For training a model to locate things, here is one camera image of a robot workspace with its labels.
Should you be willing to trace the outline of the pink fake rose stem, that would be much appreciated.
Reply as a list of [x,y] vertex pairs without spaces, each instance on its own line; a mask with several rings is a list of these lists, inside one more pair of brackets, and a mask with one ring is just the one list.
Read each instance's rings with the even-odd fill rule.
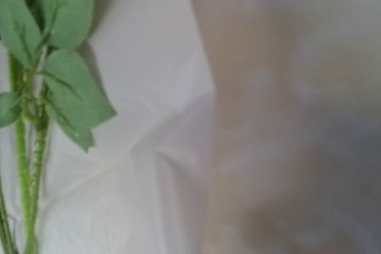
[[50,125],[83,151],[92,130],[116,115],[79,46],[88,38],[95,0],[1,0],[1,45],[10,88],[1,92],[1,127],[12,127],[24,229],[24,253],[35,237],[40,178]]

